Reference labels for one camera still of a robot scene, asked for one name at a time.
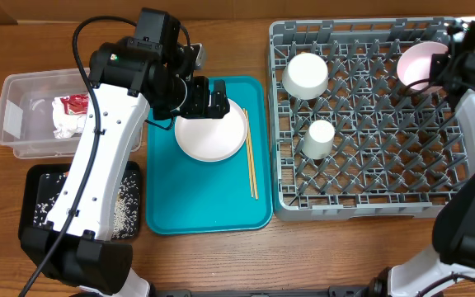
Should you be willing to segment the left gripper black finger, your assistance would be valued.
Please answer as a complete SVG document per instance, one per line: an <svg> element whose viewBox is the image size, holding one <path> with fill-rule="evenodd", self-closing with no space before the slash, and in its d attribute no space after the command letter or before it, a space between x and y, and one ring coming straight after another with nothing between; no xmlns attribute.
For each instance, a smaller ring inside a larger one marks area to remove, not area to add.
<svg viewBox="0 0 475 297"><path fill-rule="evenodd" d="M187 118L208 118L209 97L209 79L204 76L193 77L187 101Z"/></svg>
<svg viewBox="0 0 475 297"><path fill-rule="evenodd" d="M209 106L209 117L213 119L222 119L229 113L230 104L226 93L226 84L224 80L214 81L214 90L211 93L211 102Z"/></svg>

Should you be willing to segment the pink round plate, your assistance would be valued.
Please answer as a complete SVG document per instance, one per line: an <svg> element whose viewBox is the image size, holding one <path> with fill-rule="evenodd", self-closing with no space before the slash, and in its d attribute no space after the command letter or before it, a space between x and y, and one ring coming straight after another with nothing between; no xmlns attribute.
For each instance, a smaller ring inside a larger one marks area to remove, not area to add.
<svg viewBox="0 0 475 297"><path fill-rule="evenodd" d="M186 119L175 123L179 147L202 162L219 162L232 157L247 137L247 119L242 108L229 99L229 112L222 119Z"/></svg>

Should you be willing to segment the pink food bowl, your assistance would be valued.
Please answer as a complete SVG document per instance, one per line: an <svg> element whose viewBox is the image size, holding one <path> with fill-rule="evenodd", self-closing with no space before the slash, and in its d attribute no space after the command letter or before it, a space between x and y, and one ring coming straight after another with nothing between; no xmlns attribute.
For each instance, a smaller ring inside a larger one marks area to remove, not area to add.
<svg viewBox="0 0 475 297"><path fill-rule="evenodd" d="M406 50L397 64L397 76L406 87L418 80L430 76L430 66L433 54L447 54L449 47L445 44L426 41L413 45Z"/></svg>

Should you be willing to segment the cream shallow bowl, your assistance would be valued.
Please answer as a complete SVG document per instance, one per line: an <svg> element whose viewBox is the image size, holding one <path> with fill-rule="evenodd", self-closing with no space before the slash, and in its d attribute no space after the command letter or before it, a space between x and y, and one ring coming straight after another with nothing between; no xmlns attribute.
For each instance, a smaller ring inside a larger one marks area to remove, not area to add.
<svg viewBox="0 0 475 297"><path fill-rule="evenodd" d="M329 70L326 61L317 54L295 55L282 73L282 86L298 99L312 100L327 89Z"/></svg>

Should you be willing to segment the cream plastic cup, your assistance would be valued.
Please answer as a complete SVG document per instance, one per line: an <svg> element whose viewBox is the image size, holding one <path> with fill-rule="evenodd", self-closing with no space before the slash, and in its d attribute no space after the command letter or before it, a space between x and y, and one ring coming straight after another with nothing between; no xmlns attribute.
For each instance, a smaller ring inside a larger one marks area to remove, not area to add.
<svg viewBox="0 0 475 297"><path fill-rule="evenodd" d="M316 120L303 137L303 154L311 159L324 159L332 151L335 127L327 120Z"/></svg>

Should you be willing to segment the red snack wrapper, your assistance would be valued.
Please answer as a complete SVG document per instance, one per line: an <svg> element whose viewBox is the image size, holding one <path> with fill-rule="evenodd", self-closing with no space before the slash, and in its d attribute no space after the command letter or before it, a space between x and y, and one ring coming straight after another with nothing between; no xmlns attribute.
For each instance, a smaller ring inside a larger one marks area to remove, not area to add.
<svg viewBox="0 0 475 297"><path fill-rule="evenodd" d="M87 114L89 96L87 93L74 94L60 97L64 112L69 116L80 116Z"/></svg>

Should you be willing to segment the white napkin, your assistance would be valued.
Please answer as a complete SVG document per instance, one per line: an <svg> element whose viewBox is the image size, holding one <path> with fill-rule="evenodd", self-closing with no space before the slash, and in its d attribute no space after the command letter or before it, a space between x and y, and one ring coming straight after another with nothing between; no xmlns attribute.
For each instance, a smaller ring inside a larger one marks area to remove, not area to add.
<svg viewBox="0 0 475 297"><path fill-rule="evenodd" d="M74 134L81 134L84 129L87 113L80 115L69 115L65 112L60 97L56 97L52 103L54 123L54 137L56 139L68 139Z"/></svg>

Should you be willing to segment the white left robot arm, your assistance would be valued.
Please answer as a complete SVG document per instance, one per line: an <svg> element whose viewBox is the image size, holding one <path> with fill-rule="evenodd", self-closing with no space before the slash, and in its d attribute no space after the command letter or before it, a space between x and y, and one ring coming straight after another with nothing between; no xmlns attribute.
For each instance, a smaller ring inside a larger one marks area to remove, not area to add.
<svg viewBox="0 0 475 297"><path fill-rule="evenodd" d="M134 272L133 248L111 239L122 177L146 119L220 119L229 111L224 82L194 75L198 52L179 43L186 29L175 17L144 8L134 29L79 69L89 105L68 177L44 224L20 235L36 275L85 296L156 293Z"/></svg>

